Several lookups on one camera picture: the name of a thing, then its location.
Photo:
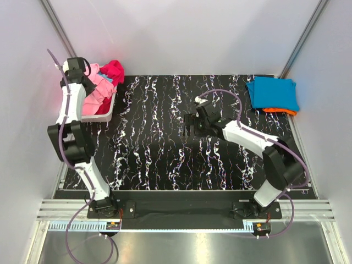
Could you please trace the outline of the pink t shirt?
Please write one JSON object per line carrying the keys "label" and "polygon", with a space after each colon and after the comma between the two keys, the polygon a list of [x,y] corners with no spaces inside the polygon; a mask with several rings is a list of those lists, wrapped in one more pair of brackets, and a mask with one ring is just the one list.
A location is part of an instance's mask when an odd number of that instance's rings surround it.
{"label": "pink t shirt", "polygon": [[89,79],[96,85],[94,91],[89,94],[84,99],[82,114],[84,116],[94,116],[96,115],[97,110],[102,105],[105,96],[110,96],[115,94],[116,88],[114,85],[101,76],[100,66],[97,63],[90,64],[92,73],[89,76]]}

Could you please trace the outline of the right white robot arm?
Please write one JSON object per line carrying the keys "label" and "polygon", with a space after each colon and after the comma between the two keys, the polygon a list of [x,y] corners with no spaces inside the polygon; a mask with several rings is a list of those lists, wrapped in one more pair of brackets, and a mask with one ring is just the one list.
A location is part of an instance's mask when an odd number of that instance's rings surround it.
{"label": "right white robot arm", "polygon": [[237,144],[263,160],[265,181],[249,202],[235,210],[244,218],[262,217],[275,200],[304,175],[302,157],[293,138],[268,135],[238,120],[223,117],[206,100],[196,105],[196,113],[184,115],[184,136],[191,134]]}

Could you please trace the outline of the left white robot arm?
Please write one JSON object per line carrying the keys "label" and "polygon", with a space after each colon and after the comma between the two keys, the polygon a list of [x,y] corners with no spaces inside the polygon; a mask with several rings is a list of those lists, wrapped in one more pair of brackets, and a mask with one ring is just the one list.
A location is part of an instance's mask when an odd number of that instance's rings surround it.
{"label": "left white robot arm", "polygon": [[86,185],[89,217],[112,218],[118,213],[118,202],[96,165],[94,142],[82,123],[84,99],[95,89],[89,79],[90,66],[85,58],[73,57],[58,69],[63,75],[63,99],[58,119],[47,128],[47,134],[59,160],[75,170]]}

